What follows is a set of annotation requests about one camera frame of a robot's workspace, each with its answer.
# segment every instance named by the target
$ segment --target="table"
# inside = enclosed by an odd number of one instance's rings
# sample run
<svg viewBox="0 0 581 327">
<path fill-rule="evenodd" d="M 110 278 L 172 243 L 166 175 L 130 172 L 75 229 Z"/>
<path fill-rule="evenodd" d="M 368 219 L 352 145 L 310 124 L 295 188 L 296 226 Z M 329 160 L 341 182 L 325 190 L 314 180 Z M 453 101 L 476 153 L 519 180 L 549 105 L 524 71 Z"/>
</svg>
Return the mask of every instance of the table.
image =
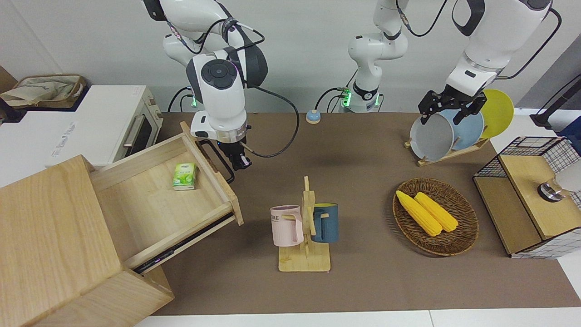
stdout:
<svg viewBox="0 0 581 327">
<path fill-rule="evenodd" d="M 295 143 L 271 159 L 252 157 L 232 184 L 245 224 L 226 226 L 163 268 L 175 300 L 160 315 L 339 312 L 462 308 L 573 307 L 581 302 L 559 263 L 509 259 L 472 175 L 495 155 L 480 151 L 419 168 L 402 143 L 417 117 L 407 113 L 324 115 L 301 124 Z M 191 113 L 166 114 L 160 140 L 179 133 Z M 278 151 L 294 115 L 249 115 L 248 143 Z M 329 273 L 281 273 L 268 209 L 300 204 L 302 176 L 317 200 L 339 204 L 340 241 L 331 244 Z M 393 224 L 396 187 L 413 177 L 454 186 L 474 207 L 474 248 L 450 258 L 426 256 Z"/>
</svg>

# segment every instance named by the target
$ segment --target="yellow plate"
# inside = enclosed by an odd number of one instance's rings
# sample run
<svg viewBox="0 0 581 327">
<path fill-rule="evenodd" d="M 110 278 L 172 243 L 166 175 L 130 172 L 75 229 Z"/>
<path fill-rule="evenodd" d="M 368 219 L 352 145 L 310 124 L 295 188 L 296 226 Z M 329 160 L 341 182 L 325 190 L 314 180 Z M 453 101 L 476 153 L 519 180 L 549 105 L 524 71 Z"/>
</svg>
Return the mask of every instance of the yellow plate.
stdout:
<svg viewBox="0 0 581 327">
<path fill-rule="evenodd" d="M 491 138 L 504 132 L 512 122 L 514 105 L 506 93 L 499 90 L 484 90 L 488 99 L 482 109 L 485 129 L 482 138 Z"/>
</svg>

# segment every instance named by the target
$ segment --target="wooden cabinet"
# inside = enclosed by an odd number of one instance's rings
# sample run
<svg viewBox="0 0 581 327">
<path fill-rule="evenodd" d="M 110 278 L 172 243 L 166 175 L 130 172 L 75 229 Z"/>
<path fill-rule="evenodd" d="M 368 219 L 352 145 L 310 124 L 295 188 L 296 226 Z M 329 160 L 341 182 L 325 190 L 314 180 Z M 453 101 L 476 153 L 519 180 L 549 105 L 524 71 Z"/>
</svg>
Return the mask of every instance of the wooden cabinet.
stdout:
<svg viewBox="0 0 581 327">
<path fill-rule="evenodd" d="M 181 162 L 199 167 L 196 190 L 171 188 Z M 235 194 L 184 133 L 101 170 L 78 156 L 10 184 L 0 326 L 133 326 L 173 298 L 159 265 L 232 221 Z"/>
</svg>

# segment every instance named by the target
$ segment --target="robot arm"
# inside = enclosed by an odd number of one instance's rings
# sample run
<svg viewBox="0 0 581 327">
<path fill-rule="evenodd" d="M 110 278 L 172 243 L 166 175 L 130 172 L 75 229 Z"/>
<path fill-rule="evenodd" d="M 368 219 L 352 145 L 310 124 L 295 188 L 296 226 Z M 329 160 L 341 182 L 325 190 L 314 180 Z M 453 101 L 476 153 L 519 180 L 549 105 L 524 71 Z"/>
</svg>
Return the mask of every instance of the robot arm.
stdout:
<svg viewBox="0 0 581 327">
<path fill-rule="evenodd" d="M 468 115 L 476 115 L 486 102 L 482 90 L 498 78 L 514 52 L 547 16 L 552 3 L 552 0 L 466 1 L 471 11 L 466 24 L 456 22 L 454 11 L 452 18 L 459 31 L 469 37 L 469 44 L 448 76 L 443 92 L 430 91 L 419 103 L 419 111 L 424 115 L 422 123 L 445 109 L 460 109 L 455 124 Z"/>
<path fill-rule="evenodd" d="M 234 170 L 247 168 L 252 162 L 239 143 L 246 143 L 247 130 L 243 89 L 260 86 L 268 72 L 263 53 L 242 27 L 255 30 L 215 0 L 143 1 L 153 19 L 170 26 L 173 35 L 165 37 L 163 48 L 186 67 L 192 92 L 204 104 L 205 110 L 194 116 L 192 135 L 217 140 Z M 227 46 L 206 46 L 209 33 Z"/>
<path fill-rule="evenodd" d="M 408 0 L 401 0 L 404 7 Z M 378 0 L 373 17 L 381 33 L 358 35 L 349 42 L 349 56 L 357 63 L 357 74 L 349 85 L 346 107 L 367 112 L 375 105 L 383 71 L 378 60 L 401 58 L 407 51 L 407 38 L 401 33 L 401 20 L 395 0 Z"/>
</svg>

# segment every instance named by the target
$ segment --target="blue mug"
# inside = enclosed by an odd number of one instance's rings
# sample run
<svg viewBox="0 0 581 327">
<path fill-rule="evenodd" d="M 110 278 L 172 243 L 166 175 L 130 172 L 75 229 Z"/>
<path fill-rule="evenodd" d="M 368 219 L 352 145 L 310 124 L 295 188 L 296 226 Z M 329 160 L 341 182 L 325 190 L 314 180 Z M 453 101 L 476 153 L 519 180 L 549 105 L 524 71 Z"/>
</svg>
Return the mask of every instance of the blue mug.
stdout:
<svg viewBox="0 0 581 327">
<path fill-rule="evenodd" d="M 339 206 L 337 203 L 315 203 L 313 211 L 316 235 L 311 239 L 319 243 L 339 240 Z"/>
</svg>

